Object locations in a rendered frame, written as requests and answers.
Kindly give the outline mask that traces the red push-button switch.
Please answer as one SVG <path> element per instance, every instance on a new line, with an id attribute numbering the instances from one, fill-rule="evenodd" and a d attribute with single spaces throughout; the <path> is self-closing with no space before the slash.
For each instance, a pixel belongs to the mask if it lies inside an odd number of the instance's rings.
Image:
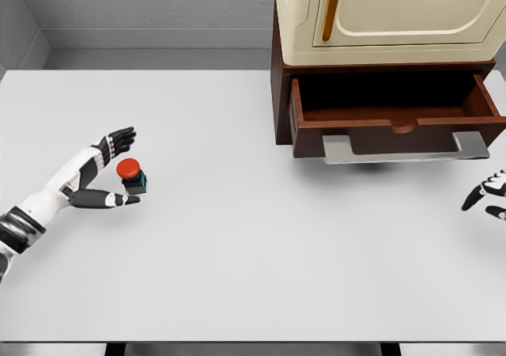
<path id="1" fill-rule="evenodd" d="M 116 173 L 129 195 L 147 192 L 147 177 L 136 159 L 125 158 L 121 160 L 116 166 Z"/>

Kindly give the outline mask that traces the brown wooden cabinet frame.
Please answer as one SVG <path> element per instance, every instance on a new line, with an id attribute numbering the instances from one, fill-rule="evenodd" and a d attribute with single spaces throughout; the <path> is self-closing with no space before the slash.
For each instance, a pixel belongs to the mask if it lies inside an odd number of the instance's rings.
<path id="1" fill-rule="evenodd" d="M 495 66 L 493 59 L 479 62 L 408 62 L 408 63 L 346 63 L 344 65 L 324 66 L 292 66 L 285 63 L 281 49 L 278 8 L 274 7 L 270 85 L 274 114 L 275 140 L 278 145 L 293 143 L 293 136 L 289 127 L 289 94 L 291 81 L 294 76 L 305 74 L 352 74 L 352 73 L 380 73 L 387 72 L 465 72 L 471 74 L 477 82 L 480 94 L 485 98 L 490 113 L 501 119 L 492 101 L 484 80 Z"/>

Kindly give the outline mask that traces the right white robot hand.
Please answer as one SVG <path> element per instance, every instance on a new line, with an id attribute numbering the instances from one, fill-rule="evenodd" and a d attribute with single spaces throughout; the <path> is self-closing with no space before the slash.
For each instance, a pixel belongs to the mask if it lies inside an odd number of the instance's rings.
<path id="1" fill-rule="evenodd" d="M 469 210 L 486 195 L 495 195 L 506 198 L 506 169 L 501 169 L 499 172 L 494 173 L 486 180 L 483 180 L 478 186 L 474 187 L 465 198 L 461 206 L 461 210 Z M 506 222 L 506 207 L 487 206 L 485 208 L 485 212 L 503 222 Z"/>

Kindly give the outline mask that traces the cream cabinet body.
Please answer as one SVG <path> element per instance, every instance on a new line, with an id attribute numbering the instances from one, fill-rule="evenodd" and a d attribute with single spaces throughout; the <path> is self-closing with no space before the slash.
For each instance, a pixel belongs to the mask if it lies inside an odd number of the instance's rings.
<path id="1" fill-rule="evenodd" d="M 276 0 L 281 49 L 292 66 L 346 63 L 479 62 L 492 59 L 506 41 L 506 8 L 480 44 L 383 45 L 318 47 L 315 34 L 323 30 L 327 0 Z"/>

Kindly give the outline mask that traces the brown wooden drawer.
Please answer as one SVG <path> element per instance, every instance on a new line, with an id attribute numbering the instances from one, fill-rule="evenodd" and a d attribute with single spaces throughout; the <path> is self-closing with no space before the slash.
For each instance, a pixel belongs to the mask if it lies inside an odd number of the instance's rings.
<path id="1" fill-rule="evenodd" d="M 490 146 L 506 130 L 470 71 L 301 75 L 289 115 L 296 158 L 324 157 L 325 135 L 347 135 L 365 155 L 454 151 L 459 131 L 477 131 Z"/>

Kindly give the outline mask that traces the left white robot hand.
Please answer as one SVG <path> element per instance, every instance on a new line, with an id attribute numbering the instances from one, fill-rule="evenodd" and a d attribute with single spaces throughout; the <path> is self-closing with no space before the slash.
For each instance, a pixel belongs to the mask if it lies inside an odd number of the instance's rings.
<path id="1" fill-rule="evenodd" d="M 48 201 L 55 204 L 55 211 L 67 206 L 111 209 L 141 202 L 135 195 L 120 195 L 88 188 L 112 159 L 130 150 L 135 136 L 133 127 L 106 134 L 100 141 L 84 148 L 62 166 L 43 190 L 49 194 Z"/>

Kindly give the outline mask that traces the cream cabinet door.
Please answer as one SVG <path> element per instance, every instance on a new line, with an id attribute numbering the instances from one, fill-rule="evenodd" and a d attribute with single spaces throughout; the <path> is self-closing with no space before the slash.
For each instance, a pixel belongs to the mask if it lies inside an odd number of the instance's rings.
<path id="1" fill-rule="evenodd" d="M 329 40 L 318 47 L 480 44 L 506 0 L 338 0 Z"/>

